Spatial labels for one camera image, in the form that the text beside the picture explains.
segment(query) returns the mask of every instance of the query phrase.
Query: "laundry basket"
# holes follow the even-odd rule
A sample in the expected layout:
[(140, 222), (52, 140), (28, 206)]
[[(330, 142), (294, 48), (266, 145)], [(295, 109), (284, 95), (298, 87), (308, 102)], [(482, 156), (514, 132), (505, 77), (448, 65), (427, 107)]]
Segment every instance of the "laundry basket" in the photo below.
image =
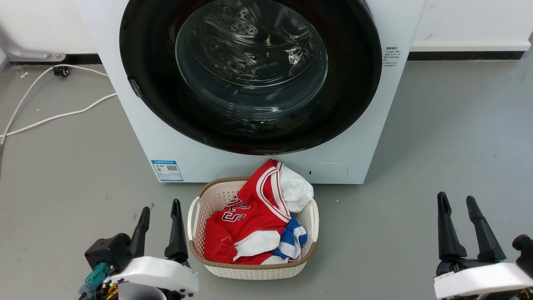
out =
[(204, 259), (204, 238), (207, 219), (216, 211), (222, 210), (230, 199), (237, 194), (246, 183), (248, 177), (231, 177), (214, 180), (204, 186), (200, 196), (194, 199), (189, 209), (187, 230), (192, 254), (203, 263), (207, 269), (220, 277), (270, 280), (290, 278), (298, 275), (305, 267), (317, 244), (318, 238), (318, 209), (312, 199), (299, 213), (296, 220), (308, 234), (308, 241), (302, 247), (302, 258), (293, 263), (277, 265), (237, 265), (211, 262)]

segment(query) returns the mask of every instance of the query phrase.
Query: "white washing machine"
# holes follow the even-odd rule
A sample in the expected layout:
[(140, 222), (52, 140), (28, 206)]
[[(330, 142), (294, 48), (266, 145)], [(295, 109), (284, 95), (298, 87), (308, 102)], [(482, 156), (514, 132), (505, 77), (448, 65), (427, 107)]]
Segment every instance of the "white washing machine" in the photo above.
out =
[(76, 0), (162, 182), (362, 184), (425, 0)]

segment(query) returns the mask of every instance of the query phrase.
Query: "white cable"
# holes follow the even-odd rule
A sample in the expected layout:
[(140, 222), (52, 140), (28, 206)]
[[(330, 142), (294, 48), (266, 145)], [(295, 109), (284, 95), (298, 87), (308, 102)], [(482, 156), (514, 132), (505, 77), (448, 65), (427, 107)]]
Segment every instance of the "white cable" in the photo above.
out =
[(109, 99), (109, 98), (111, 98), (111, 97), (114, 97), (114, 96), (116, 96), (116, 95), (117, 95), (117, 93), (114, 93), (114, 94), (111, 94), (111, 95), (107, 95), (107, 96), (103, 97), (102, 99), (96, 101), (95, 103), (91, 104), (90, 106), (88, 106), (88, 107), (86, 107), (86, 108), (84, 108), (84, 109), (82, 109), (82, 110), (77, 110), (77, 111), (75, 111), (75, 112), (71, 112), (71, 113), (66, 113), (66, 114), (62, 114), (62, 115), (57, 115), (57, 116), (49, 117), (49, 118), (47, 118), (47, 119), (44, 119), (44, 120), (42, 120), (42, 121), (40, 121), (40, 122), (37, 122), (37, 123), (35, 123), (35, 124), (32, 124), (32, 125), (30, 125), (30, 126), (26, 126), (26, 127), (21, 128), (21, 129), (19, 129), (19, 130), (11, 131), (10, 133), (7, 134), (7, 136), (12, 136), (12, 135), (14, 135), (14, 134), (16, 134), (16, 133), (23, 132), (23, 131), (28, 130), (28, 129), (30, 129), (30, 128), (33, 128), (33, 127), (35, 127), (35, 126), (39, 126), (39, 125), (41, 125), (41, 124), (43, 124), (43, 123), (46, 123), (46, 122), (51, 121), (51, 120), (59, 119), (59, 118), (61, 118), (61, 117), (66, 117), (66, 116), (71, 116), (71, 115), (75, 115), (75, 114), (81, 114), (81, 113), (84, 113), (84, 112), (88, 111), (89, 109), (95, 107), (95, 106), (96, 106), (97, 104), (99, 104), (100, 102), (102, 102), (102, 101), (104, 101), (104, 100), (107, 100), (107, 99)]
[[(79, 66), (73, 66), (73, 65), (65, 65), (65, 64), (62, 64), (62, 65), (55, 65), (54, 67), (71, 67), (71, 68), (76, 68), (76, 69), (81, 69), (81, 70), (86, 70), (86, 71), (91, 71), (91, 72), (95, 72), (97, 74), (100, 74), (100, 75), (103, 75), (103, 76), (106, 76), (106, 77), (109, 77), (107, 74), (105, 73), (102, 73), (102, 72), (98, 72), (96, 70), (93, 70), (93, 69), (89, 69), (89, 68), (84, 68), (84, 67), (79, 67)], [(17, 105), (17, 108), (15, 108), (15, 112), (13, 113), (13, 115), (11, 116), (11, 119), (9, 120), (9, 123), (7, 124), (7, 127), (5, 128), (5, 131), (4, 131), (4, 134), (2, 135), (2, 140), (0, 140), (0, 159), (2, 157), (2, 150), (4, 148), (4, 141), (5, 141), (5, 138), (6, 136), (8, 135), (7, 132), (9, 131), (9, 128), (11, 127), (11, 123), (13, 123), (13, 120), (15, 119), (15, 116), (17, 115), (17, 112), (19, 111), (19, 108), (20, 106), (22, 105), (22, 102), (24, 102), (24, 99), (26, 99), (26, 96), (30, 93), (31, 89), (34, 87), (34, 85), (37, 83), (37, 81), (39, 81), (39, 79), (41, 79), (41, 77), (44, 76), (44, 74), (46, 74), (48, 71), (52, 70), (54, 67), (50, 67), (48, 69), (46, 69), (46, 71), (44, 71), (42, 74), (39, 75), (39, 77), (37, 77), (37, 79), (35, 79), (35, 81), (30, 85), (30, 88), (28, 89), (28, 91), (26, 91), (26, 93), (24, 94), (24, 97), (22, 97), (22, 99), (20, 99), (20, 102), (19, 104)]]

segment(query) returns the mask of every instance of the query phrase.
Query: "metal bracket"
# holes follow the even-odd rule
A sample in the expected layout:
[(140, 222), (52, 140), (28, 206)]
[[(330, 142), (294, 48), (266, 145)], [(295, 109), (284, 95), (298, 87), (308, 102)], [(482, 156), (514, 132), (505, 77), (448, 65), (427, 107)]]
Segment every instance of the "metal bracket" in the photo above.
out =
[(18, 46), (0, 27), (0, 49), (4, 51), (9, 61), (50, 62), (63, 61), (65, 53), (50, 53), (46, 51), (27, 50)]

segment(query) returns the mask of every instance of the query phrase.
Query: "clothes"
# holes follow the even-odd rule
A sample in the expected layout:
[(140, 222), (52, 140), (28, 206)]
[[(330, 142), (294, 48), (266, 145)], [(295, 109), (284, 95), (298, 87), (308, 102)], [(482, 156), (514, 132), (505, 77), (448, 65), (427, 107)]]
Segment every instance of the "clothes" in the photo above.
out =
[(314, 197), (313, 186), (286, 166), (281, 169), (280, 187), (289, 212), (301, 212)]
[(283, 229), (279, 247), (271, 251), (281, 258), (298, 260), (302, 258), (302, 246), (307, 242), (307, 232), (298, 221), (293, 218)]
[(281, 233), (291, 219), (279, 185), (282, 168), (283, 164), (278, 161), (267, 161), (223, 210), (207, 220), (205, 259), (244, 264), (275, 259), (263, 253), (279, 246)]

